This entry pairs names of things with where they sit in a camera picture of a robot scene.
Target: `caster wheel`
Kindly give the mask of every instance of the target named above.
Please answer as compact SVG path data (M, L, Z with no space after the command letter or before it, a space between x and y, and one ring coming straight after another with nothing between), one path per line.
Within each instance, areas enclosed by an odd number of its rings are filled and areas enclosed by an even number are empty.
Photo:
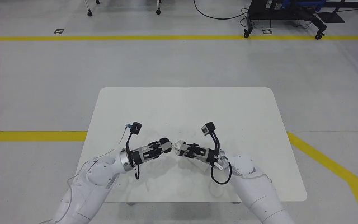
M316 36L315 36L315 39L316 40L319 40L319 39L321 39L322 38L322 34L317 34Z
M250 36L250 34L248 32L244 33L244 38L248 38Z
M315 36L315 39L316 39L316 40L319 40L319 39L321 39L323 36L325 36L325 34L322 33L321 31L318 31L317 34L316 34L316 36Z

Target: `table top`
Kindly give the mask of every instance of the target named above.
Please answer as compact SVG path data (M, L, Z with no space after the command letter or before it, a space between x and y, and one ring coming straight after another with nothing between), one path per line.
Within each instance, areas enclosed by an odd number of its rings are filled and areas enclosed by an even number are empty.
M103 88L97 99L77 170L114 148L125 124L140 122L130 148L162 137L214 148L201 127L214 122L221 149L248 154L272 180L281 201L304 201L307 193L274 95L269 88ZM129 131L121 145L125 147ZM109 156L116 156L118 151ZM209 165L172 151L120 175L106 202L240 202L230 184L218 185ZM223 181L223 172L214 172Z

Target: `yellow floor line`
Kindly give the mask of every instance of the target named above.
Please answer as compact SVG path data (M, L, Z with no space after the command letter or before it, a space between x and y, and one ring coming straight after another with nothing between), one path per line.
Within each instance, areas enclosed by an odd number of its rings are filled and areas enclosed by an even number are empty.
M287 132L293 146L322 164L334 174L347 181L356 200L358 201L358 177L349 170L331 160L294 134ZM5 132L0 131L0 142L83 142L86 139L85 131L57 131L57 132Z
M246 40L243 35L137 36L0 36L0 41ZM247 40L316 40L314 36L252 35ZM321 40L358 40L358 36L324 36Z
M317 149L305 143L294 134L287 132L287 135L293 146L306 153L308 156L319 162L325 168L331 170L334 174L338 175L343 180L347 181L353 192L354 197L358 202L358 177L356 175L354 175L338 163L334 162L329 157L319 152Z
M0 142L83 142L87 132L0 132Z

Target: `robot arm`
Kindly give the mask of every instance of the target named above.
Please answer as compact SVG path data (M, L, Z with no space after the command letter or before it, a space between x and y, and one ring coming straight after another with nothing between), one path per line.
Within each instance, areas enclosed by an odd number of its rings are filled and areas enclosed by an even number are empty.
M220 149L220 143L212 122L201 128L204 135L211 135L215 149L201 147L197 144L186 144L183 140L173 145L179 156L196 158L211 164L211 178L218 184L230 181L244 205L253 212L263 224L294 224L277 196L276 189L269 177L245 155L226 156ZM220 183L213 176L213 168L224 170L229 178Z
M158 158L163 152L171 151L172 144L167 138L152 142L147 146L129 150L129 139L132 134L138 134L141 124L134 122L130 127L130 136L116 158L94 157L80 169L70 188L62 198L59 208L50 223L58 224L87 224L100 210L113 183L120 174L125 174L138 167L136 178L139 179L139 165Z

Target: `gray floor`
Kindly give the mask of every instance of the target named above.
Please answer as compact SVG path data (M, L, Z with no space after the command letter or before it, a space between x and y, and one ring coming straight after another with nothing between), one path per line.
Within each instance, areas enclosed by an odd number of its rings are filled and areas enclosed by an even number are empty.
M233 16L248 0L198 1L213 16ZM190 0L0 2L0 36L242 35L239 20L199 15ZM358 35L356 11L327 35ZM269 23L260 21L253 35ZM314 35L289 21L275 35ZM287 131L358 175L357 41L0 42L0 130L87 130L103 87L269 87ZM0 223L51 218L76 170L82 142L0 143ZM294 148L308 199L284 203L296 223L355 223L347 183ZM93 223L259 223L231 203L105 203Z

